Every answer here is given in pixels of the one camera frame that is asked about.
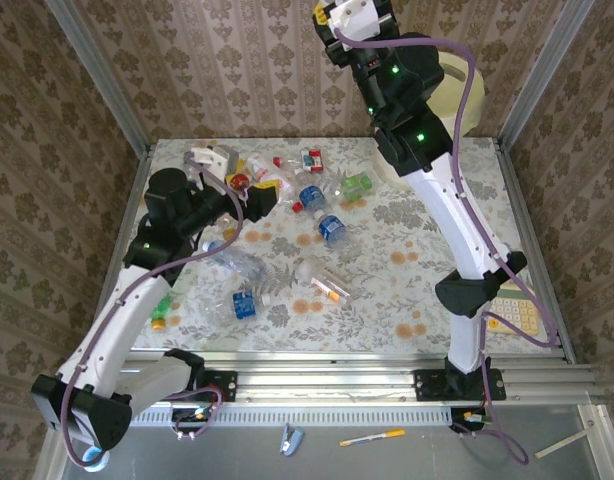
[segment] small box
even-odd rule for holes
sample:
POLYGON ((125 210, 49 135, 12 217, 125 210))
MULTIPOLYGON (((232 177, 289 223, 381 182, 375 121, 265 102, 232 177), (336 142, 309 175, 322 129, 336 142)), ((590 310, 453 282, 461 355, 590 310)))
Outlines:
POLYGON ((303 162, 303 170, 311 173, 320 173, 324 170, 323 157, 319 148, 301 150, 300 158, 303 162))

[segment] green bottle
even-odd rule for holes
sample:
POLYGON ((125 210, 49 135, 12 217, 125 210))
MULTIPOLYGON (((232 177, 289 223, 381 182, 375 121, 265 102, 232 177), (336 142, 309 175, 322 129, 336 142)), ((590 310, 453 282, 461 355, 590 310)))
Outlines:
POLYGON ((165 295, 158 303, 154 311, 151 312, 151 328, 156 331, 164 330, 166 326, 165 315, 171 307, 171 298, 169 294, 165 295))

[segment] grey floor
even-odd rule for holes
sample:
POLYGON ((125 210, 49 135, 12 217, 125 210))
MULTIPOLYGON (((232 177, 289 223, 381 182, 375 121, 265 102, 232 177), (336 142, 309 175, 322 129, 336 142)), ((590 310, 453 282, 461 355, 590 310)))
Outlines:
POLYGON ((532 457, 522 467, 494 438, 459 439, 448 428, 407 428, 405 437, 341 448, 338 442, 381 427, 313 427, 294 456, 278 452, 280 428, 213 428, 195 441, 178 441, 169 429, 128 432, 105 470, 69 465, 64 479, 595 479, 586 439, 541 460, 533 453, 579 431, 575 407, 500 409, 505 431, 532 457))

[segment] patterned wallpaper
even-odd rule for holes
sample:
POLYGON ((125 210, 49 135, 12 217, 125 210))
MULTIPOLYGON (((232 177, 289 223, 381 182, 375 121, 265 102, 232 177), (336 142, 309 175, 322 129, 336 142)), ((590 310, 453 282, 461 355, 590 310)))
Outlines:
POLYGON ((0 478, 31 478, 31 383, 88 328, 135 167, 44 3, 0 1, 0 478))
MULTIPOLYGON (((370 133, 349 69, 314 32, 316 0, 76 0, 136 116, 159 138, 370 133)), ((394 0, 401 30, 467 44, 497 136, 564 0, 394 0)))
POLYGON ((512 158, 570 335, 614 419, 614 2, 596 0, 512 158))

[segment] metal frame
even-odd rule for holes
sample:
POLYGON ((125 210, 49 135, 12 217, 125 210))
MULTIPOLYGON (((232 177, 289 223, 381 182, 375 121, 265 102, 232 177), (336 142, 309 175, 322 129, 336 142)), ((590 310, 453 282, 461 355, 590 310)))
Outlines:
POLYGON ((589 429, 587 439, 601 479, 614 480, 614 426, 605 405, 580 405, 583 426, 589 429))
MULTIPOLYGON (((573 350, 564 329, 551 283, 531 221, 515 177, 509 155, 499 151, 499 161, 524 248, 528 252, 536 290, 556 315, 561 329, 563 351, 552 350, 534 355, 492 355, 492 366, 503 370, 508 399, 496 402, 506 408, 524 405, 578 405, 581 421, 597 427, 588 435, 601 479, 614 479, 614 430, 603 405, 602 391, 595 383, 589 365, 572 365, 573 350)), ((121 266, 122 253, 131 234, 133 219, 149 174, 153 149, 141 161, 118 236, 114 258, 105 280, 101 301, 106 298, 121 266)), ((132 375, 162 356, 165 349, 133 350, 122 371, 132 375)), ((207 368, 239 372, 239 408, 386 407, 416 408, 451 406, 450 402, 417 402, 412 371, 418 368, 442 368, 442 355, 402 355, 365 353, 266 353, 266 352, 196 352, 205 358, 207 368)), ((159 402, 155 407, 184 406, 159 402)), ((62 480, 67 462, 59 433, 48 432, 34 479, 62 480)))
MULTIPOLYGON (((121 375, 138 373, 164 351, 132 351, 121 375)), ((444 368, 443 355, 194 353, 209 369, 238 371, 236 402, 252 407, 470 405, 416 399, 413 371, 444 368)), ((602 398, 591 367, 570 365, 561 356, 494 355, 492 367, 502 370, 507 390, 500 405, 580 405, 602 398)))
POLYGON ((142 158, 149 146, 148 136, 143 131, 138 117, 116 81, 110 65, 103 57, 86 22, 81 18, 75 2, 47 0, 47 5, 65 32, 67 40, 78 54, 78 58, 87 69, 107 108, 114 115, 125 138, 136 152, 136 156, 142 158))
POLYGON ((505 180, 509 202, 514 212, 514 218, 516 220, 518 232, 520 233, 520 240, 531 271, 534 288, 536 289, 538 297, 545 303, 545 306, 556 319, 558 336, 565 358, 571 363, 576 363, 576 354, 567 332, 567 325, 560 312, 560 306, 556 300, 556 292, 554 292, 554 287, 549 278, 547 265, 545 265, 545 259, 540 250, 536 231, 531 222, 529 210, 527 210, 527 204, 525 203, 525 197, 520 188, 520 183, 518 182, 516 171, 514 170, 511 157, 509 156, 509 151, 498 142, 494 143, 498 155, 498 162, 500 163, 500 169, 502 170, 503 179, 505 180))
POLYGON ((498 138, 502 145, 511 148, 522 132, 593 4, 594 0, 569 0, 565 3, 554 29, 549 34, 500 130, 498 138))

